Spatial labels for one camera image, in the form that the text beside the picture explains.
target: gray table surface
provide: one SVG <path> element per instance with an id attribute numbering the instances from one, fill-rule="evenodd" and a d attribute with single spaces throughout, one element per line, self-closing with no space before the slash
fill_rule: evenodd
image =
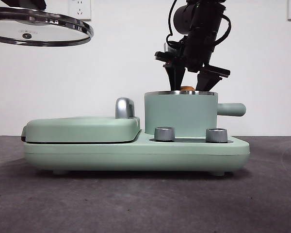
<path id="1" fill-rule="evenodd" d="M 0 233 L 291 233 L 291 137 L 250 143 L 242 170 L 54 176 L 0 136 Z"/>

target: mint green breakfast maker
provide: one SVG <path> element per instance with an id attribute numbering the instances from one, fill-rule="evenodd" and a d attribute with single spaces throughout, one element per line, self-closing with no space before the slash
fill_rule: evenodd
<path id="1" fill-rule="evenodd" d="M 89 42 L 94 34 L 83 21 L 43 11 L 44 0 L 29 5 L 6 2 L 18 7 L 0 7 L 2 43 L 76 46 Z M 134 102 L 128 98 L 114 100 L 115 116 L 111 117 L 32 120 L 21 136 L 26 160 L 55 174 L 72 170 L 207 171 L 223 176 L 241 169 L 250 154 L 249 144 L 218 128 L 217 116 L 240 117 L 246 108 L 241 103 L 218 103 L 218 94 L 210 92 L 230 75 L 229 70 L 209 64 L 215 46 L 231 30 L 229 18 L 223 15 L 223 2 L 190 0 L 180 7 L 174 14 L 174 26 L 184 37 L 177 42 L 169 40 L 174 1 L 164 52 L 155 53 L 156 60 L 165 62 L 170 91 L 145 94 L 144 130 L 135 116 Z M 216 39 L 222 19 L 228 22 L 228 29 Z M 181 87 L 186 69 L 199 73 L 196 88 Z"/>
<path id="2" fill-rule="evenodd" d="M 217 102 L 213 92 L 146 93 L 145 130 L 140 129 L 134 103 L 128 98 L 117 100 L 114 117 L 33 120 L 22 134 L 25 158 L 56 174 L 208 171 L 222 176 L 242 168 L 250 151 L 247 142 L 216 128 L 217 115 L 242 116 L 245 106 Z M 188 111 L 190 106 L 197 107 Z"/>

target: silver knob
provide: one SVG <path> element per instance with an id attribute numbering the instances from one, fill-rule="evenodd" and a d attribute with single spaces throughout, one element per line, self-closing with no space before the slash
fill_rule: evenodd
<path id="1" fill-rule="evenodd" d="M 206 130 L 206 141 L 213 143 L 226 143 L 227 130 L 226 129 L 207 129 Z"/>
<path id="2" fill-rule="evenodd" d="M 135 116 L 134 101 L 129 98 L 118 98 L 115 104 L 115 118 L 130 118 Z"/>
<path id="3" fill-rule="evenodd" d="M 175 129 L 172 127 L 157 127 L 154 130 L 154 139 L 161 142 L 174 141 Z"/>

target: stainless steel rim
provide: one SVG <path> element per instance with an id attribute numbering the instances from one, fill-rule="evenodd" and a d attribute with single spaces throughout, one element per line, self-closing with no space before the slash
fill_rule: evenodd
<path id="1" fill-rule="evenodd" d="M 218 93 L 210 91 L 155 91 L 145 93 L 145 96 L 151 95 L 205 95 L 205 96 L 217 96 Z"/>
<path id="2" fill-rule="evenodd" d="M 94 29 L 87 23 L 72 18 L 69 16 L 34 10 L 20 7 L 0 7 L 0 20 L 11 21 L 24 21 L 31 23 L 42 23 L 55 25 L 60 27 L 69 28 L 86 34 L 88 37 L 80 40 L 67 40 L 67 41 L 34 41 L 14 39 L 0 36 L 0 42 L 15 44 L 15 45 L 27 45 L 27 46 L 41 46 L 41 47 L 61 47 L 61 46 L 74 46 L 87 43 L 94 35 Z"/>

